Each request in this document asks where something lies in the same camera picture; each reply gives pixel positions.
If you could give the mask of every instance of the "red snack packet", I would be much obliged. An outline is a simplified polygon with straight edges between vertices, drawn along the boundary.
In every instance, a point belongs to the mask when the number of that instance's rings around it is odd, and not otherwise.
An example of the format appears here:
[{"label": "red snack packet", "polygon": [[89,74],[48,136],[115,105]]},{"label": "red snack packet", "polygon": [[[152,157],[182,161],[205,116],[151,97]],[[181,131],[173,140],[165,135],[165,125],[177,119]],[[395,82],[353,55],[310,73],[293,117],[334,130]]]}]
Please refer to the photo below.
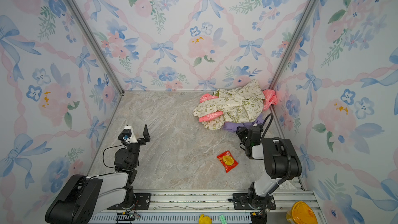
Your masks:
[{"label": "red snack packet", "polygon": [[238,165],[238,162],[235,161],[234,157],[232,157],[229,151],[221,153],[220,155],[217,156],[217,158],[225,167],[225,171],[227,173]]}]

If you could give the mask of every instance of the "orange lid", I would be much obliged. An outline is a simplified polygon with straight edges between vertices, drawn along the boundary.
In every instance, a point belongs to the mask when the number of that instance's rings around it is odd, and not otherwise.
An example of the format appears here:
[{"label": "orange lid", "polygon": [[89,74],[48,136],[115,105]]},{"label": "orange lid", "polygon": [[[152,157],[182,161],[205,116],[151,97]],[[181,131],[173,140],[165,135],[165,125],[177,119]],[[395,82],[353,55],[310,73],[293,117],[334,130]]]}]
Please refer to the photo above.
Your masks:
[{"label": "orange lid", "polygon": [[316,216],[305,202],[296,202],[292,207],[292,218],[297,224],[318,224]]}]

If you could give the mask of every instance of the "yellow container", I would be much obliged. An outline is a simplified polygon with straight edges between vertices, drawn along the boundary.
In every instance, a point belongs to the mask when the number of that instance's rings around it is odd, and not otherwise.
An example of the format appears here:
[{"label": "yellow container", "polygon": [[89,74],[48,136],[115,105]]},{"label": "yellow container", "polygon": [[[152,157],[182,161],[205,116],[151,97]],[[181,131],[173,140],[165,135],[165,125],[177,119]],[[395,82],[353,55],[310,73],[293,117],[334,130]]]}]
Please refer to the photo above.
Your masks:
[{"label": "yellow container", "polygon": [[286,213],[286,220],[291,224],[318,224],[314,212],[305,202],[296,202]]}]

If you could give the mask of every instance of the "yellow rubber duck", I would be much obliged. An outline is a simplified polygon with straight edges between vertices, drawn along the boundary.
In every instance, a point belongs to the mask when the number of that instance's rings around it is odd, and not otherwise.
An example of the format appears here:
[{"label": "yellow rubber duck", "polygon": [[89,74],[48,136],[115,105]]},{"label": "yellow rubber duck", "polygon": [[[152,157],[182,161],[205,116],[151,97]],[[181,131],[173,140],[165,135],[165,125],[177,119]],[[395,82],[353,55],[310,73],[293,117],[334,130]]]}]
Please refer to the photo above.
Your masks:
[{"label": "yellow rubber duck", "polygon": [[211,224],[211,218],[202,214],[199,218],[199,224]]}]

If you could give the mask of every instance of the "floral wallpaper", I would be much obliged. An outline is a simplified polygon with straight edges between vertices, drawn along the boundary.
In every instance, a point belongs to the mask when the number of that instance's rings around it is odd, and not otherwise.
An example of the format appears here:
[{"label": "floral wallpaper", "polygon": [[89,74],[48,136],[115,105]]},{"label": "floral wallpaper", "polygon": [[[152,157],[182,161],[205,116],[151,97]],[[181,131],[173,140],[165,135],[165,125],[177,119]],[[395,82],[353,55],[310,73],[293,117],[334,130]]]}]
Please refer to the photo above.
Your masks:
[{"label": "floral wallpaper", "polygon": [[398,0],[320,0],[276,86],[329,224],[398,223]]},{"label": "floral wallpaper", "polygon": [[[307,4],[307,0],[76,2],[125,90],[214,90],[244,86],[252,79],[265,89]],[[298,53],[308,55],[301,48]]]},{"label": "floral wallpaper", "polygon": [[42,223],[86,174],[120,94],[63,0],[1,0],[1,223]]}]

